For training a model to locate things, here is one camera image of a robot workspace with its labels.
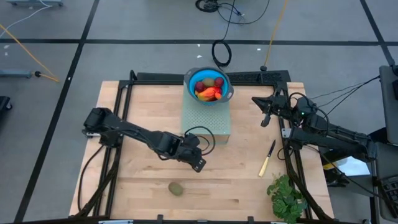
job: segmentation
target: gray floor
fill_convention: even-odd
[[[222,37],[226,22],[217,13],[198,11],[194,2],[101,0],[88,38]],[[18,38],[79,39],[93,0],[64,0],[64,3],[65,7],[44,10],[13,27],[11,32]],[[247,21],[256,18],[265,3],[260,0],[236,1]],[[367,0],[367,3],[384,39],[398,41],[398,2]],[[271,0],[268,12],[260,21],[250,26],[231,25],[227,39],[269,40],[282,5],[282,1]],[[8,26],[33,10],[11,7],[1,1],[0,23]],[[223,12],[225,17],[229,16],[227,11]],[[275,39],[377,41],[357,0],[289,1]],[[0,80],[0,95],[12,97],[14,104],[0,130],[3,177],[0,180],[0,223],[12,222],[15,217],[77,44],[26,44],[26,47],[60,77],[61,83],[43,78]],[[233,59],[226,72],[258,70],[264,63],[268,46],[231,45],[231,48]],[[218,50],[220,59],[226,58],[226,52],[221,48]],[[389,47],[389,50],[398,60],[398,47]],[[90,108],[96,104],[103,80],[125,79],[130,69],[185,73],[192,67],[214,66],[210,52],[211,45],[206,44],[86,44],[24,220],[68,215],[86,143],[80,129]],[[307,94],[315,96],[369,80],[377,76],[379,66],[386,63],[378,46],[275,45],[268,67],[270,70],[289,70],[292,80],[304,82]],[[17,44],[0,44],[0,67],[40,70]],[[324,98],[317,103],[330,99]],[[330,118],[335,124],[364,133],[383,127],[380,84],[372,82],[357,91],[334,110]],[[341,189],[330,189],[330,194],[336,218],[358,222],[370,217],[368,198]]]

